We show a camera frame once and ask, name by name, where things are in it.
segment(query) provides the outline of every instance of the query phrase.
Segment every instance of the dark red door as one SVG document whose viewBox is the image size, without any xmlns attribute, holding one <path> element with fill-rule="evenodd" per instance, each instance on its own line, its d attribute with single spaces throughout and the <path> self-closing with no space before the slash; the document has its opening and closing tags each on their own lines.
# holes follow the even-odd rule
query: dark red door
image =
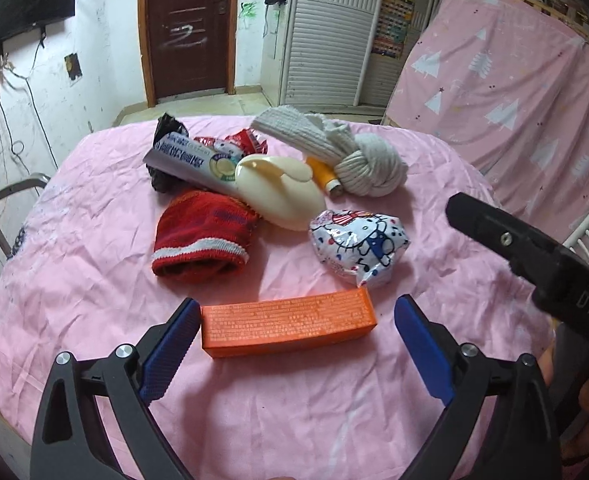
<svg viewBox="0 0 589 480">
<path fill-rule="evenodd" d="M 230 0 L 148 0 L 157 99 L 225 88 Z"/>
</svg>

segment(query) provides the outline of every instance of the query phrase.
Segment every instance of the red knit hat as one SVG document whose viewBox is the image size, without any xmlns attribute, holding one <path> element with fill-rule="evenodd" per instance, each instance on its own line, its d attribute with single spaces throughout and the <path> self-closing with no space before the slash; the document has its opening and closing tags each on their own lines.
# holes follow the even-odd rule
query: red knit hat
<svg viewBox="0 0 589 480">
<path fill-rule="evenodd" d="M 152 271 L 184 283 L 200 283 L 240 270 L 258 215 L 244 203 L 209 191 L 188 191 L 161 215 Z"/>
</svg>

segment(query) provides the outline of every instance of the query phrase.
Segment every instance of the wrinkled pink cloth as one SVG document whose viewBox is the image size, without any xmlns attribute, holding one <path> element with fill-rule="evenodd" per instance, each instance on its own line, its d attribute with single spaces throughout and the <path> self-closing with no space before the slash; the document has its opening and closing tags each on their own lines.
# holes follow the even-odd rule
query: wrinkled pink cloth
<svg viewBox="0 0 589 480">
<path fill-rule="evenodd" d="M 589 212 L 589 45 L 519 0 L 443 0 L 388 104 L 508 212 L 565 241 Z"/>
<path fill-rule="evenodd" d="M 184 119 L 191 136 L 234 134 L 249 117 Z M 155 123 L 83 139 L 26 220 L 26 239 L 0 280 L 0 412 L 30 441 L 44 383 L 63 349 L 100 358 L 163 323 L 186 296 L 202 304 L 273 300 L 345 290 L 317 260 L 306 233 L 265 222 L 242 274 L 199 286 L 153 275 L 157 221 L 170 197 L 152 190 L 142 164 Z M 536 355 L 551 340 L 548 319 L 505 261 L 449 227 L 448 198 L 465 191 L 491 202 L 488 184 L 446 143 L 408 130 L 376 132 L 409 164 L 407 186 L 378 199 L 328 205 L 396 216 L 412 240 L 391 284 L 372 291 L 378 326 L 326 348 L 213 360 L 198 337 L 170 388 L 151 405 L 159 427 L 198 480 L 397 479 L 432 430 L 442 405 L 426 391 L 393 323 L 398 296 L 487 355 Z M 300 154 L 269 139 L 274 155 Z M 108 435 L 125 472 L 140 478 L 114 415 Z M 459 472 L 480 446 L 489 412 Z"/>
</svg>

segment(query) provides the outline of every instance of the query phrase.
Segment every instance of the red plastic wrapper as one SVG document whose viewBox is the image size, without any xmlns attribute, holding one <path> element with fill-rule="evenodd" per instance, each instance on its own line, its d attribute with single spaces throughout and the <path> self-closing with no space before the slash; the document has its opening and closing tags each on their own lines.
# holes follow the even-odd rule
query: red plastic wrapper
<svg viewBox="0 0 589 480">
<path fill-rule="evenodd" d="M 255 136 L 254 130 L 244 129 L 238 134 L 229 135 L 224 139 L 215 139 L 214 137 L 194 137 L 194 140 L 207 146 L 215 152 L 230 155 L 233 158 L 241 160 L 244 156 L 253 155 L 254 153 L 268 152 L 268 142 L 259 141 Z"/>
</svg>

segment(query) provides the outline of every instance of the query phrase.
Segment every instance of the pink curtain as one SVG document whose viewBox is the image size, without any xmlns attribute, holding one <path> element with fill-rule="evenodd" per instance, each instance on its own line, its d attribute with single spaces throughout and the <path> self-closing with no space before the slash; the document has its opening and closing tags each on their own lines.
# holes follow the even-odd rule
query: pink curtain
<svg viewBox="0 0 589 480">
<path fill-rule="evenodd" d="M 589 212 L 589 45 L 519 0 L 443 0 L 387 116 L 448 142 L 559 241 Z"/>
</svg>

